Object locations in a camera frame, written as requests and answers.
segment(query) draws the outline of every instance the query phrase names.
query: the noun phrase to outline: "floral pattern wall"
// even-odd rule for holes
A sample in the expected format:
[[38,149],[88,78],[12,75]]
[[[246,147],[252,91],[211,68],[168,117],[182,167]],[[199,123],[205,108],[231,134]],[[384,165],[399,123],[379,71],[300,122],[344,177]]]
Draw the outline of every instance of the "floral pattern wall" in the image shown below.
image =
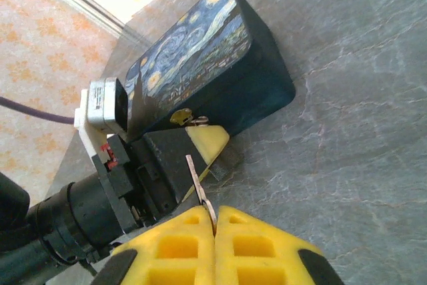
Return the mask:
[[[72,117],[116,38],[62,0],[0,0],[0,94]],[[74,133],[0,107],[0,171],[41,201]]]

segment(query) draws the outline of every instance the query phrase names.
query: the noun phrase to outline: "black case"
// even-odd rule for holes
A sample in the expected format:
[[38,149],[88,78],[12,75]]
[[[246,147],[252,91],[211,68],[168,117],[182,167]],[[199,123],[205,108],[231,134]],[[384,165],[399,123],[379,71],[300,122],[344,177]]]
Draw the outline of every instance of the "black case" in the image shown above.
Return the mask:
[[236,135],[289,104],[295,87],[267,25],[246,0],[200,0],[127,72],[128,139],[195,117]]

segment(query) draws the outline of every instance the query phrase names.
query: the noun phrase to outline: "gray marble surface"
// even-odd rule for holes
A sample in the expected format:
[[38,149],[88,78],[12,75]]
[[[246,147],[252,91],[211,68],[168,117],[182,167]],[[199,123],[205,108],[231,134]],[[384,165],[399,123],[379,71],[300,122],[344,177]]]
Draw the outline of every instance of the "gray marble surface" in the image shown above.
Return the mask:
[[[123,77],[196,1],[140,11],[140,41],[120,39],[105,74]],[[297,96],[233,139],[245,161],[208,197],[313,242],[347,285],[427,284],[427,0],[248,1]],[[92,171],[75,137],[50,192]],[[50,283],[89,282],[76,266]]]

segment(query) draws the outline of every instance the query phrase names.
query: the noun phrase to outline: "purple cable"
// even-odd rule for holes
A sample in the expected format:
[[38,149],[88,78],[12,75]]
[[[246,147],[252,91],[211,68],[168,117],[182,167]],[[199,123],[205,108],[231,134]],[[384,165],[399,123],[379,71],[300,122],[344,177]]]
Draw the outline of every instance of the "purple cable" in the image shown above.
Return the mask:
[[55,115],[53,113],[46,113],[38,109],[21,105],[20,103],[16,103],[12,100],[9,100],[1,96],[0,96],[0,105],[15,111],[19,111],[20,113],[25,113],[27,115],[38,117],[38,118],[49,120],[49,121],[54,121],[56,123],[66,123],[67,125],[74,124],[73,117],[64,117],[64,116]]

